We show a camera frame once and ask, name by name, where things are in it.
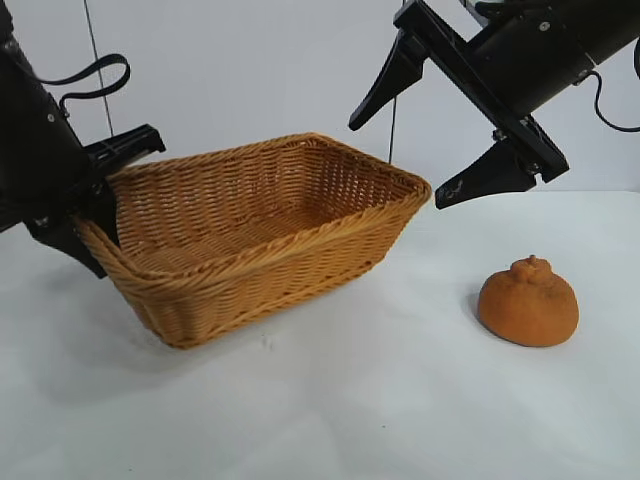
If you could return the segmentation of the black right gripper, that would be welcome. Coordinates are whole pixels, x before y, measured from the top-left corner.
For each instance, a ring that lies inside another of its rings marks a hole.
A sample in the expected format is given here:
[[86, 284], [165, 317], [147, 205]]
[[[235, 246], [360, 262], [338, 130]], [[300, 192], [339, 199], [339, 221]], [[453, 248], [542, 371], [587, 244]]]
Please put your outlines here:
[[464, 40], [423, 1], [395, 15], [398, 33], [372, 87], [351, 114], [362, 128], [422, 79], [427, 58], [503, 135], [435, 191], [439, 210], [485, 196], [526, 192], [540, 176], [568, 171], [563, 153], [533, 120], [540, 106], [639, 37], [636, 1], [478, 2], [487, 25]]

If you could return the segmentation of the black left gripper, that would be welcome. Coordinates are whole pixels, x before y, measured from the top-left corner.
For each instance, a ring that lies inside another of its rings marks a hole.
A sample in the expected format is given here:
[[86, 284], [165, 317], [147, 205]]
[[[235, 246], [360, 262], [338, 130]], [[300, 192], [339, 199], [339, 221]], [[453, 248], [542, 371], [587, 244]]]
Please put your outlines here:
[[84, 146], [68, 122], [71, 100], [103, 98], [122, 89], [131, 77], [121, 54], [104, 55], [80, 72], [59, 80], [79, 82], [119, 65], [122, 76], [90, 92], [69, 92], [55, 99], [52, 81], [39, 78], [14, 36], [13, 17], [1, 8], [1, 227], [24, 222], [40, 244], [57, 250], [90, 270], [107, 276], [79, 238], [68, 210], [86, 205], [89, 218], [119, 246], [117, 199], [106, 177], [166, 147], [148, 124]]

